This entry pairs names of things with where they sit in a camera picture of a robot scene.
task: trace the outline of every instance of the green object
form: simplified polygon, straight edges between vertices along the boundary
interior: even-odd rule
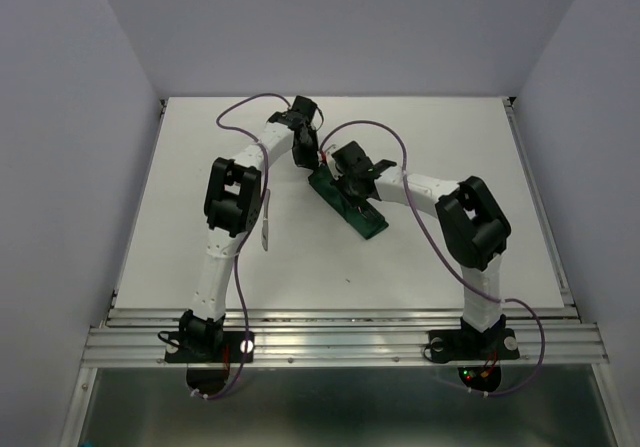
[[[333,177],[325,164],[321,164],[313,171],[309,176],[309,184],[365,240],[369,240],[389,227],[384,216],[369,202],[358,200],[357,206],[349,202],[333,185]]]

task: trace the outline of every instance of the white wall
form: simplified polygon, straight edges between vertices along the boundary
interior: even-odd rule
[[[0,0],[0,444],[56,445],[157,96],[105,0]]]
[[[109,0],[162,96],[515,95],[571,0]]]
[[[572,291],[640,438],[640,0],[575,0],[516,114]]]

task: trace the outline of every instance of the white platform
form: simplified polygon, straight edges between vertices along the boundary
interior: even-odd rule
[[[503,297],[519,297],[538,308],[563,306],[501,99],[313,99],[326,117],[321,138],[342,122],[377,120],[404,139],[411,172],[451,180],[482,177],[513,228],[502,267]],[[241,134],[215,125],[216,116],[237,100],[169,100],[118,286],[117,309],[189,306],[205,250],[202,207],[211,164],[247,145]],[[226,121],[259,133],[266,119],[283,109],[277,99],[259,99]],[[400,161],[398,145],[382,130],[349,127],[330,143],[350,140],[357,140],[373,162]],[[290,155],[270,172],[269,252],[262,250],[259,224],[240,257],[249,308],[462,307],[462,287],[439,263],[407,208],[372,202],[390,227],[364,241],[311,189],[308,175]],[[446,251],[438,222],[426,222]],[[239,307],[233,280],[227,305]]]

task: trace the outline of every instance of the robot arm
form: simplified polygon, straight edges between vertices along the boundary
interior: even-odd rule
[[[369,213],[367,199],[408,205],[403,172],[394,162],[374,165],[356,142],[325,157],[333,185],[358,211]],[[501,254],[511,226],[485,183],[477,177],[453,182],[419,174],[407,174],[407,181],[417,210],[438,219],[463,280],[480,294],[499,299]],[[461,329],[429,333],[431,345],[439,344],[432,348],[433,361],[475,360],[494,351],[501,359],[518,358],[517,352],[502,347],[504,338],[513,335],[505,322],[499,302],[465,289]]]
[[[318,140],[311,124],[316,111],[314,102],[296,97],[288,111],[269,118],[257,143],[232,159],[213,163],[204,203],[209,231],[200,279],[179,331],[163,339],[182,351],[175,362],[184,362],[185,352],[193,354],[191,361],[200,362],[219,353],[234,259],[260,215],[262,173],[290,150],[299,167],[318,166]]]
[[[436,219],[437,205],[441,198],[447,198],[459,190],[460,184],[451,180],[440,180],[420,174],[408,174],[409,189],[420,212]],[[407,194],[402,181],[402,169],[394,166],[385,170],[374,181],[382,202],[393,202],[408,206]],[[489,261],[484,270],[469,268],[460,264],[462,278],[479,291],[492,297],[500,297],[500,254]],[[464,289],[464,310],[462,318],[479,332],[495,325],[502,315],[500,304],[490,302],[469,289]]]
[[[293,131],[283,124],[269,123],[259,137],[259,142],[267,151],[270,167],[283,154],[291,150],[293,145]],[[234,169],[236,171],[246,169],[252,174],[250,179],[251,193],[257,197],[259,201],[260,174],[264,172],[264,163],[262,149],[257,144],[252,144],[234,156],[231,161],[218,159],[212,167],[206,197],[208,205],[205,206],[209,220],[207,250],[200,281],[198,282],[198,287],[191,301],[191,311],[200,319],[212,319],[214,322],[217,322],[224,317],[226,312],[225,299],[227,286],[229,284],[229,278],[231,277],[234,257],[238,252],[238,247],[257,221],[260,210],[260,205],[256,205],[256,202],[254,202],[252,206],[248,205],[249,212],[246,215],[246,220],[239,219],[240,222],[244,220],[244,225],[235,227],[235,230],[238,231],[233,232],[235,235],[232,235],[224,226],[216,225],[216,223],[222,223],[219,217],[221,211],[224,215],[225,207],[229,207],[228,210],[231,210],[231,202],[227,202],[225,206],[224,201],[236,200],[229,198],[224,199],[225,196],[233,194],[230,194],[224,189],[224,187],[226,187],[225,184],[219,186],[218,183],[224,176],[233,176]],[[243,186],[241,185],[239,196],[243,193],[242,189]],[[222,195],[218,195],[214,199],[213,197],[216,192]],[[233,208],[236,209],[237,213],[240,212],[237,205],[233,206]]]

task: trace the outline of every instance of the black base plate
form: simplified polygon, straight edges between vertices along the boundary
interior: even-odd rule
[[[469,341],[468,334],[461,329],[430,330],[427,334],[431,344],[431,349],[428,349],[427,352],[429,352],[430,360],[435,364],[446,364],[453,360],[487,360],[487,356],[492,352],[491,349],[478,348]],[[515,339],[513,329],[503,329],[499,334],[495,344],[498,360],[517,360],[520,358],[520,351],[517,348],[515,350],[507,349],[504,345],[504,339],[507,337]]]
[[[169,332],[167,337],[170,340],[178,341],[179,332]],[[182,348],[177,352],[170,354],[165,352],[164,361],[168,364],[215,364],[224,362],[224,351],[229,346],[229,362],[237,364],[242,361],[242,351],[240,344],[245,338],[245,332],[241,331],[225,331],[222,335],[222,344],[215,353],[210,352],[194,352],[193,350]],[[253,343],[255,349],[255,335],[249,332],[249,340]],[[245,363],[253,362],[253,349],[247,352]]]

